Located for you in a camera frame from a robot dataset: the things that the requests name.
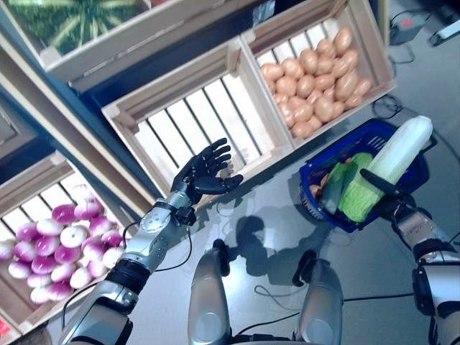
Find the blue basket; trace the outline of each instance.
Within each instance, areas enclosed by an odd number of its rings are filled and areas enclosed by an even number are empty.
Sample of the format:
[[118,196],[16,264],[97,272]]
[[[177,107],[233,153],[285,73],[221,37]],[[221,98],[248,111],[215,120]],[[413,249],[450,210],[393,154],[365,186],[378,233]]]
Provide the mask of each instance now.
[[[313,209],[310,209],[310,212],[315,214],[317,218],[320,216],[323,220],[331,222],[346,232],[353,232],[357,229],[361,230],[367,224],[377,219],[379,215],[375,211],[371,211],[362,223],[349,220],[340,211],[337,211],[334,215],[330,214],[313,197],[309,185],[320,185],[321,178],[329,173],[337,162],[344,162],[356,153],[368,152],[375,157],[387,140],[395,133],[396,129],[395,126],[385,121],[371,119],[308,160],[300,169],[300,188],[308,203],[308,208]],[[420,151],[420,154],[414,159],[404,175],[397,182],[397,185],[406,192],[412,193],[428,181],[430,174],[423,153],[435,144],[436,141],[432,139],[432,144]]]

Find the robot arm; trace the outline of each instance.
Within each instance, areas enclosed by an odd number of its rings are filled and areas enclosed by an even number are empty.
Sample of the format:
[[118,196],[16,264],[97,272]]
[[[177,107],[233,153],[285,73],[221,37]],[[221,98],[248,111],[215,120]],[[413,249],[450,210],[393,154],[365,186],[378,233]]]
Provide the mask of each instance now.
[[417,309],[431,316],[430,343],[460,344],[460,257],[424,213],[415,211],[397,222],[418,266],[412,271]]
[[126,252],[104,281],[95,286],[68,322],[59,344],[122,345],[132,331],[128,315],[150,275],[165,258],[170,243],[182,225],[192,225],[195,210],[191,207],[202,195],[224,194],[235,189],[243,177],[216,177],[227,166],[230,146],[220,139],[190,159],[174,179],[171,195],[159,200],[139,223],[139,231]]
[[431,316],[430,345],[460,344],[460,257],[448,237],[414,199],[367,170],[361,174],[388,197],[378,211],[412,251],[417,309]]

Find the green vegetable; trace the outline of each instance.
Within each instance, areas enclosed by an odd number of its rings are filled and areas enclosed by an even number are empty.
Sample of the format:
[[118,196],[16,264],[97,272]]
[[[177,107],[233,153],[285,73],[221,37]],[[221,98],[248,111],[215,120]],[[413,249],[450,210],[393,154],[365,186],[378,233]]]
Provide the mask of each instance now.
[[347,164],[338,162],[334,165],[328,177],[326,188],[324,188],[321,204],[331,214],[334,214],[340,201],[344,178],[348,170]]
[[36,45],[61,54],[142,12],[142,0],[9,0],[9,10]]
[[[386,181],[396,184],[410,163],[429,140],[431,120],[417,116],[406,121],[370,162],[367,169]],[[341,200],[341,210],[355,222],[363,222],[379,202],[383,192],[356,174]]]
[[348,188],[349,184],[352,182],[355,176],[359,174],[359,171],[361,169],[367,168],[371,161],[372,155],[367,152],[356,153],[352,157],[351,162],[348,164],[348,170],[346,171],[346,175],[344,178],[344,187],[342,189],[342,194],[340,197],[339,210],[342,211],[345,190]]

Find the power adapter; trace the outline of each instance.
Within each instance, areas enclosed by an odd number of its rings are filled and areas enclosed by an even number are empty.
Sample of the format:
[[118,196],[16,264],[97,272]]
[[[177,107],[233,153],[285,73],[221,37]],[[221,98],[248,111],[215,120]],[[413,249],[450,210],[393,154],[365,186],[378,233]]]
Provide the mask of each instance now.
[[425,25],[425,21],[426,18],[420,14],[392,21],[390,27],[390,44],[401,45],[402,43],[413,40],[423,25]]

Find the black cable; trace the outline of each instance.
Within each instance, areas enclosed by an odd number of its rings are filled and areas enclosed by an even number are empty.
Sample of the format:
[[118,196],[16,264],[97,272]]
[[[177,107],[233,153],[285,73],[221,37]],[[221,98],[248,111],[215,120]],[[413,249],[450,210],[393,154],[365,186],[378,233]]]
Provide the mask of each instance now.
[[123,247],[125,249],[127,248],[127,231],[131,226],[136,225],[136,224],[137,222],[133,221],[132,223],[130,223],[130,225],[128,225],[126,228],[123,229],[123,234],[121,235],[121,239],[123,240]]
[[72,302],[75,297],[77,297],[78,295],[80,295],[81,293],[84,293],[85,291],[87,291],[87,289],[89,288],[92,288],[93,286],[96,286],[98,282],[94,282],[93,284],[90,284],[88,285],[87,287],[81,289],[80,291],[77,291],[76,293],[74,293],[68,300],[67,302],[65,302],[64,306],[63,306],[63,312],[60,316],[60,321],[61,321],[61,326],[63,327],[63,329],[65,328],[65,312],[67,310],[67,307],[69,305],[70,302]]
[[249,327],[243,328],[240,332],[237,333],[237,336],[243,334],[245,331],[248,331],[251,328],[259,327],[259,326],[265,326],[265,325],[271,325],[272,323],[280,322],[280,321],[286,320],[287,318],[292,318],[292,317],[294,317],[296,315],[299,315],[299,314],[300,314],[300,312],[298,311],[297,313],[285,316],[284,318],[278,318],[277,320],[268,321],[268,322],[256,323],[256,324],[251,325]]
[[397,17],[399,17],[401,14],[406,14],[406,13],[411,13],[411,14],[416,14],[416,13],[421,13],[425,12],[428,13],[428,16],[425,18],[425,22],[430,19],[432,13],[428,11],[427,9],[407,9],[405,11],[399,12],[393,16],[393,18],[390,19],[390,26],[392,26],[393,22]]
[[[401,298],[401,297],[408,297],[408,296],[413,296],[413,293],[402,293],[399,295],[382,295],[382,296],[369,296],[369,297],[356,297],[356,298],[347,298],[344,300],[344,302],[352,302],[355,300],[383,300],[387,298]],[[237,333],[237,336],[243,334],[245,331],[248,331],[251,328],[258,327],[258,326],[265,326],[265,325],[271,325],[272,323],[277,323],[279,321],[286,320],[288,318],[292,318],[296,315],[299,315],[300,312],[285,316],[284,318],[278,318],[277,320],[273,321],[268,321],[268,322],[261,322],[261,323],[255,323],[254,325],[251,325],[249,327],[243,328],[240,332]]]
[[410,44],[404,43],[404,47],[409,53],[409,59],[408,60],[395,60],[394,57],[390,55],[389,59],[391,63],[394,63],[395,65],[405,65],[408,63],[413,63],[415,61],[415,53],[412,47],[410,46]]
[[188,251],[188,255],[187,257],[185,258],[184,261],[182,261],[180,264],[177,264],[175,266],[172,266],[172,267],[168,267],[168,268],[161,268],[159,270],[155,270],[155,272],[164,272],[164,271],[169,271],[169,270],[173,270],[175,268],[178,268],[182,265],[185,265],[185,263],[190,259],[190,256],[192,255],[192,237],[190,235],[190,230],[189,228],[187,227],[187,235],[188,235],[188,243],[190,245],[190,250]]
[[451,239],[449,239],[449,241],[448,241],[447,243],[449,243],[449,244],[452,243],[452,242],[454,241],[454,239],[455,239],[458,235],[460,235],[460,231],[457,232],[457,233],[454,235],[454,237],[452,237]]
[[303,287],[301,287],[300,289],[298,289],[297,291],[293,292],[293,293],[288,293],[288,294],[284,294],[284,295],[273,295],[265,286],[263,285],[256,285],[254,286],[254,292],[258,295],[261,295],[261,296],[265,296],[265,297],[270,297],[273,302],[275,302],[278,306],[280,306],[281,308],[287,310],[287,311],[299,311],[300,309],[299,308],[296,308],[296,309],[293,309],[293,308],[289,308],[289,307],[286,307],[284,306],[283,304],[280,303],[279,300],[277,300],[276,297],[288,297],[288,296],[292,296],[296,293],[299,293],[300,291],[302,291],[304,288],[306,288],[307,285],[304,285]]
[[401,297],[408,297],[408,296],[414,296],[414,293],[401,293],[399,295],[383,295],[383,296],[347,298],[344,300],[344,302],[353,302],[355,300],[385,300],[388,298],[401,298]]
[[393,56],[388,55],[388,60],[391,62],[391,68],[393,69],[393,78],[396,78],[396,76],[397,76],[397,69],[396,69],[396,62],[395,62],[395,59],[393,59]]
[[[390,94],[387,94],[372,103],[372,113],[378,119],[392,119],[401,112],[406,113],[406,115],[408,115],[409,117],[415,117],[419,115],[419,113],[414,109],[404,106],[402,101],[398,97]],[[433,128],[433,133],[439,140],[441,140],[444,143],[444,145],[446,145],[447,150],[452,154],[452,156],[454,156],[455,160],[460,164],[460,155],[459,153],[457,153],[457,151],[451,145],[451,143],[442,134],[440,134],[437,129]]]

